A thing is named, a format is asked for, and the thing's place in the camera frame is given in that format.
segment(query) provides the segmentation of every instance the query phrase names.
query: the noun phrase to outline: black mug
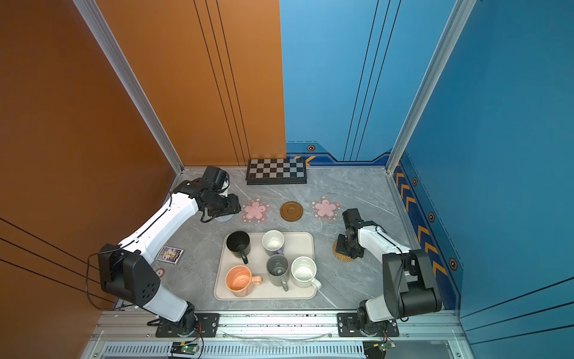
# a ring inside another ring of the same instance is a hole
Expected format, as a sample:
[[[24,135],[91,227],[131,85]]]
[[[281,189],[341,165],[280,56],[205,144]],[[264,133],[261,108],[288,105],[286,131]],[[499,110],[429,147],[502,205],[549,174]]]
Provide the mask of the black mug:
[[[243,263],[247,264],[247,255],[249,251],[251,251],[249,235],[242,230],[231,233],[229,237],[227,237],[227,249],[229,249],[235,257],[243,258]]]

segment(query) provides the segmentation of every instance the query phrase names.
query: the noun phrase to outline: blue wall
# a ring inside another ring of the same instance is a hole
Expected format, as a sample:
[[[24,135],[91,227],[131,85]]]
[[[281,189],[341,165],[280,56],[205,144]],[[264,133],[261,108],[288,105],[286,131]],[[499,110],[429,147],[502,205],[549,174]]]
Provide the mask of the blue wall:
[[[454,3],[281,0],[287,142],[339,161],[389,151]]]
[[[478,358],[571,356],[573,19],[570,1],[478,0],[407,147]]]

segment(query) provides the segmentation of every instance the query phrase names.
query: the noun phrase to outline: orange mug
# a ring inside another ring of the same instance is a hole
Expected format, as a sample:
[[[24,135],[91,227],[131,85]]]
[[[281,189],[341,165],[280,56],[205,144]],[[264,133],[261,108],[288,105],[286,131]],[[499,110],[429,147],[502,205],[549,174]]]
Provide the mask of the orange mug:
[[[263,279],[252,276],[251,271],[244,265],[236,265],[225,276],[225,285],[235,296],[244,297],[251,293],[253,285],[261,285]]]

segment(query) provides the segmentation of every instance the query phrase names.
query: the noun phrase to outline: orange wall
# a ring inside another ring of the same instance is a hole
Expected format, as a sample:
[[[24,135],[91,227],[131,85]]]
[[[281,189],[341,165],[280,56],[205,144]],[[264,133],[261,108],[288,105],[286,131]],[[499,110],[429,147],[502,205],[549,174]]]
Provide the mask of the orange wall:
[[[72,1],[0,2],[0,47],[0,217],[85,260],[157,210],[173,169]],[[2,221],[0,238],[1,356],[78,357],[100,317],[85,263]]]
[[[278,0],[97,0],[184,165],[285,157]]]

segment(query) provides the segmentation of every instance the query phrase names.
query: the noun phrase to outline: gray marble tabletop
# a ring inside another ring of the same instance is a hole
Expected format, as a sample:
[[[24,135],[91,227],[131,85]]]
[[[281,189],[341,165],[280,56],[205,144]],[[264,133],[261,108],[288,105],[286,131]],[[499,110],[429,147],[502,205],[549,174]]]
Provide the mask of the gray marble tabletop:
[[[183,255],[176,265],[155,261],[154,269],[164,268],[162,283],[173,293],[193,303],[197,310],[238,309],[355,309],[365,299],[382,293],[381,263],[368,251],[363,258],[350,263],[338,260],[332,251],[333,243],[345,232],[343,218],[336,222],[313,218],[311,201],[328,195],[346,209],[358,208],[366,221],[381,225],[392,238],[409,246],[406,231],[399,218],[383,171],[374,167],[308,168],[307,184],[276,184],[247,186],[245,169],[226,169],[230,174],[230,193],[239,196],[240,203],[261,198],[271,204],[265,223],[244,224],[241,214],[227,222],[200,222],[200,214],[186,221],[168,240],[168,246],[181,248]],[[203,169],[186,169],[183,180],[200,177]],[[288,201],[301,203],[305,213],[296,222],[281,218],[280,207]],[[214,297],[215,279],[224,238],[237,230],[246,232],[305,231],[313,235],[317,279],[323,287],[308,300],[217,300]]]

